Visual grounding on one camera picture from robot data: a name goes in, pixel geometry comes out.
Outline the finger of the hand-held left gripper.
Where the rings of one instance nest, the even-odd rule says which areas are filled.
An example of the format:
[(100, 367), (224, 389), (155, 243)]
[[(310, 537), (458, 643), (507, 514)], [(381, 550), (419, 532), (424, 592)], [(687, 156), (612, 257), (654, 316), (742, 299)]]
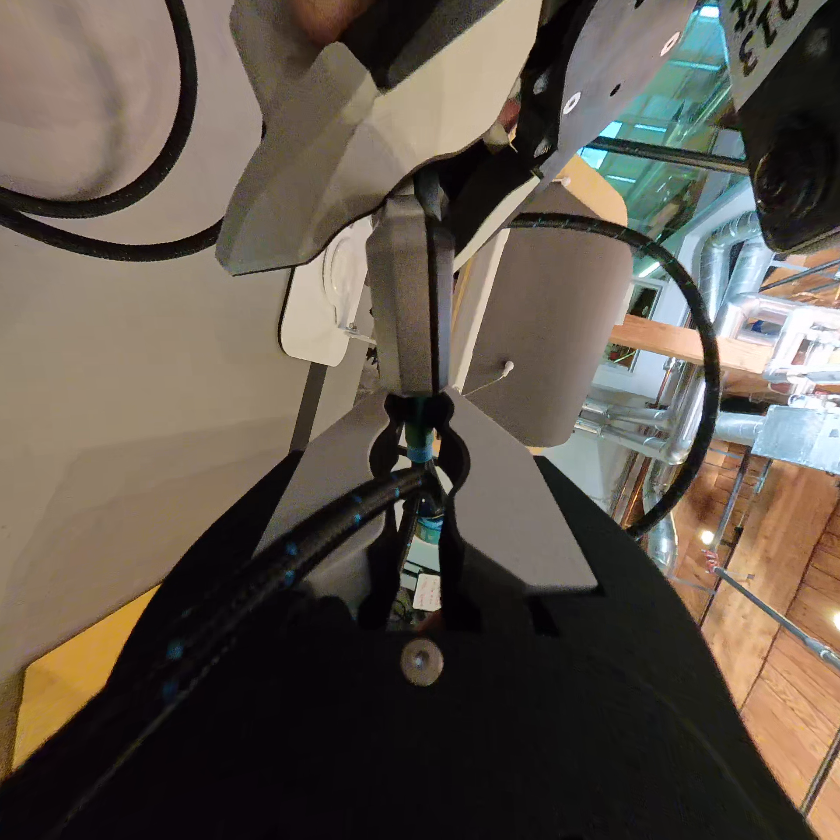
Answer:
[(227, 206), (233, 276), (294, 267), (409, 175), (495, 122), (542, 2), (373, 2), (318, 48), (289, 2), (235, 2), (229, 26), (266, 126)]
[(449, 159), (449, 233), (453, 269), (463, 265), (544, 191), (566, 164), (550, 158), (531, 168), (522, 158)]

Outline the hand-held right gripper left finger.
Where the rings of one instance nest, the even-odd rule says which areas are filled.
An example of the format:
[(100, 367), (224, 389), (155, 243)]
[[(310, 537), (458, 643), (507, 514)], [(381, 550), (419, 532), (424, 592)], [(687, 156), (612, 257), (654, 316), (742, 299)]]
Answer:
[(374, 392), (303, 451), (256, 547), (262, 553), (321, 508), (371, 480), (371, 451), (388, 428), (386, 392)]

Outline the white stand base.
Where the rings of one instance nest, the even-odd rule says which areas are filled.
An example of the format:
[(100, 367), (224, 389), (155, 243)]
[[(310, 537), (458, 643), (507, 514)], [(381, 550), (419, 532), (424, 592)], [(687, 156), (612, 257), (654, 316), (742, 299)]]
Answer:
[(335, 367), (352, 340), (375, 346), (356, 325), (372, 229), (371, 217), (363, 217), (337, 234), (321, 255), (292, 271), (279, 328), (284, 353)]

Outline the black board with wooden edge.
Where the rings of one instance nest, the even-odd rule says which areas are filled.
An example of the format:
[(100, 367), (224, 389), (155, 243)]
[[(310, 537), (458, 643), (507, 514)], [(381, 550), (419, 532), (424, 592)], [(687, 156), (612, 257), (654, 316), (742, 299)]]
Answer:
[(522, 211), (584, 219), (583, 229), (505, 228), (459, 268), (450, 377), (529, 448), (565, 443), (615, 325), (624, 319), (634, 253), (596, 233), (625, 228), (616, 189), (580, 159)]

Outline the black stand pole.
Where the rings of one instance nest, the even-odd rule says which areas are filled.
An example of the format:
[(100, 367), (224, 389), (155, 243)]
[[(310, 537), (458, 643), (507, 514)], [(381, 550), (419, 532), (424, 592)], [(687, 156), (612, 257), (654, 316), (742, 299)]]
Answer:
[(748, 164), (743, 159), (696, 150), (683, 150), (633, 140), (606, 138), (601, 135), (583, 146), (583, 149), (620, 154), (669, 165), (697, 168), (709, 172), (749, 176)]

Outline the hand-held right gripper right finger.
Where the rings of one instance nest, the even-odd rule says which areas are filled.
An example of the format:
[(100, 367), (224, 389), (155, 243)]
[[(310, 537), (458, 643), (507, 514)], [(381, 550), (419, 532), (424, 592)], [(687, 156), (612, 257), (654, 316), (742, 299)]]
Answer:
[(446, 617), (501, 617), (598, 582), (536, 458), (448, 388), (434, 400), (438, 464), (452, 487), (439, 538)]

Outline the person's left hand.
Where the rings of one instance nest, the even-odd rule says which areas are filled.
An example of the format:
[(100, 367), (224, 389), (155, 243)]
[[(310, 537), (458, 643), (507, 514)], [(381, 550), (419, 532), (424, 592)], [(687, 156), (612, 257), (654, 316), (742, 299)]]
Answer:
[(291, 15), (301, 32), (318, 47), (340, 39), (354, 20), (376, 1), (289, 1)]

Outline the wooden top desk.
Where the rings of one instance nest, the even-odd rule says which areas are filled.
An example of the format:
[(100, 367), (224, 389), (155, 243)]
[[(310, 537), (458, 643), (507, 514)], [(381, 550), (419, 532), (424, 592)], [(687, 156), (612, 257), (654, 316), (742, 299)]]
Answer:
[[(679, 361), (700, 363), (704, 360), (699, 332), (639, 318), (631, 314), (622, 324), (613, 326), (610, 343), (632, 350), (649, 351)], [(718, 338), (721, 388), (724, 395), (749, 396), (771, 392), (763, 378), (772, 348), (760, 340)]]

